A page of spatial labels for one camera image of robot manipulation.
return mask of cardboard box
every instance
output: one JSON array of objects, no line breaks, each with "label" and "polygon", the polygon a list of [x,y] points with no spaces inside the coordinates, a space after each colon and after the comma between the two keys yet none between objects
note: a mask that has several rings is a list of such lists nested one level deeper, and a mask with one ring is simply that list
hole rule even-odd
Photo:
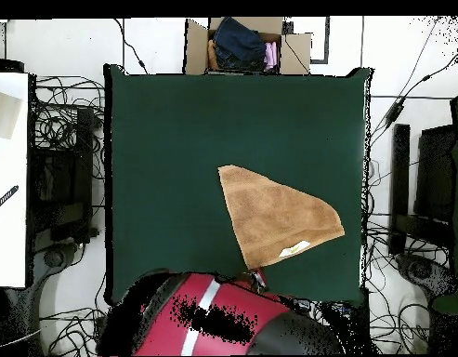
[{"label": "cardboard box", "polygon": [[[281,34],[283,17],[233,17],[245,27],[255,30],[264,43],[277,42],[279,72],[283,75],[307,74],[310,63],[311,34]],[[209,69],[208,41],[224,19],[210,18],[209,29],[186,20],[184,73],[202,75]]]}]

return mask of red object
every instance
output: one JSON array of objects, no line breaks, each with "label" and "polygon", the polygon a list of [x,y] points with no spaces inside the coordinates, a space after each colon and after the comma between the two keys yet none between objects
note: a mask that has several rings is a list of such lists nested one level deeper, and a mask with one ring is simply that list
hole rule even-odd
[{"label": "red object", "polygon": [[250,285],[239,281],[219,284],[210,274],[191,274],[173,296],[164,303],[146,338],[135,356],[177,356],[177,355],[244,355],[251,341],[229,342],[223,337],[211,336],[189,328],[175,316],[178,300],[194,301],[200,308],[208,306],[229,310],[229,313],[243,316],[252,323],[252,339],[280,314],[289,309],[279,302],[276,295],[258,295]]}]

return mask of white stripe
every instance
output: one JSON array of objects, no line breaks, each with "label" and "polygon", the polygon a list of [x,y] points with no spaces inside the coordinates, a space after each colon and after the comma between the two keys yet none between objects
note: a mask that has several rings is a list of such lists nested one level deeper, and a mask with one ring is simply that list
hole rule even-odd
[{"label": "white stripe", "polygon": [[[209,284],[209,287],[205,290],[203,297],[201,298],[201,302],[199,302],[199,307],[203,310],[208,310],[212,300],[216,296],[218,289],[220,288],[220,284],[213,279],[212,282]],[[186,335],[186,339],[184,340],[184,345],[182,345],[182,351],[180,352],[181,356],[191,356],[194,352],[195,343],[197,341],[197,337],[199,336],[199,331],[193,330],[190,328]]]}]

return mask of towel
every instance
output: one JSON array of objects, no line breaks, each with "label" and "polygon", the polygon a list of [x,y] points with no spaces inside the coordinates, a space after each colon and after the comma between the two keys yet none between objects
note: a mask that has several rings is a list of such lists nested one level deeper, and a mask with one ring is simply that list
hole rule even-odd
[{"label": "towel", "polygon": [[235,165],[218,169],[232,227],[254,270],[344,235],[337,212],[321,199]]},{"label": "towel", "polygon": [[265,71],[267,72],[268,70],[271,70],[273,68],[275,63],[273,61],[273,49],[271,48],[271,43],[265,43],[265,47],[267,51],[265,53],[264,62],[267,64],[265,66]]}]

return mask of black stand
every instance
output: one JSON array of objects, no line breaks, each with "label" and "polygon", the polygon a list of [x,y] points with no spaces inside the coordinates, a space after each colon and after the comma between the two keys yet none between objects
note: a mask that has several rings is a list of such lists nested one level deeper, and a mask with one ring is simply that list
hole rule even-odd
[{"label": "black stand", "polygon": [[72,264],[75,250],[76,244],[65,244],[54,245],[43,253],[38,253],[33,261],[31,287],[23,290],[0,288],[0,355],[44,355],[39,332],[42,289],[50,276],[62,272]]}]

